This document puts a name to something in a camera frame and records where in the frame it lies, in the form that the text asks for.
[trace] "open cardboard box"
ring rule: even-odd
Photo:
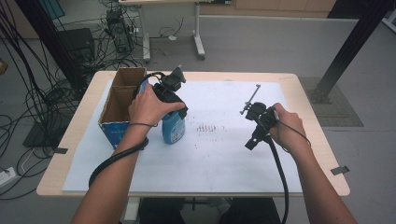
[[[99,117],[99,127],[114,148],[129,125],[128,107],[132,102],[134,90],[146,75],[146,68],[120,68],[111,84],[105,106]]]

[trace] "desk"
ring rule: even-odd
[[[116,72],[101,71],[95,74],[92,82],[87,89],[78,110],[73,117],[68,129],[64,134],[59,147],[67,148],[66,154],[55,154],[44,173],[38,187],[37,193],[43,196],[82,196],[84,192],[65,192],[62,191],[67,174],[70,170],[71,162],[87,125],[91,119],[92,113],[101,98],[106,84],[115,76]],[[349,194],[349,187],[343,175],[333,175],[331,169],[338,167],[338,163],[332,154],[332,150],[326,137],[318,124],[318,120],[309,104],[304,90],[297,78],[293,74],[268,74],[268,73],[213,73],[213,72],[185,72],[187,80],[211,80],[211,81],[252,81],[252,82],[276,82],[279,83],[289,109],[297,112],[304,121],[305,131],[310,138],[315,156],[318,163],[323,169],[325,175],[329,178],[337,193],[341,196]],[[193,196],[192,194],[177,194],[176,192],[162,194],[131,194],[130,196]],[[271,192],[256,194],[200,194],[199,196],[281,196]]]
[[[195,29],[192,31],[192,36],[194,37],[195,46],[198,50],[198,55],[204,59],[205,51],[202,44],[201,37],[199,35],[199,12],[200,5],[196,0],[119,0],[121,5],[125,6],[137,6],[137,12],[139,14],[140,26],[143,33],[143,60],[148,62],[150,60],[149,52],[149,34],[146,32],[145,26],[145,13],[143,10],[143,5],[145,4],[169,4],[169,3],[194,3],[195,4]]]

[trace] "white paper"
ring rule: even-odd
[[[276,102],[287,107],[278,83],[236,81],[187,81],[177,92],[186,103],[186,133],[175,144],[163,141],[161,123],[148,134],[149,144],[139,153],[130,192],[132,193],[283,193],[274,156],[260,142],[252,151],[245,148],[256,124],[239,112],[256,84],[261,88],[252,103],[267,106]],[[65,191],[86,191],[92,171],[113,152],[98,126],[108,89],[92,114],[64,183]],[[290,154],[279,146],[277,153],[289,191],[301,193],[297,169]]]

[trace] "black tape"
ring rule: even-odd
[[[349,172],[349,168],[347,168],[346,166],[340,166],[337,168],[332,169],[332,174],[333,175],[339,175],[339,174],[344,174]]]
[[[53,150],[53,153],[58,153],[58,154],[66,154],[67,148],[64,147],[57,147],[55,150]]]

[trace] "person's right hand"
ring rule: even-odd
[[[296,113],[290,113],[281,104],[275,104],[274,108],[279,116],[279,121],[275,127],[270,130],[271,137],[282,147],[288,150],[291,156],[294,156],[299,150],[310,148],[306,139],[297,132],[305,135],[303,121]]]

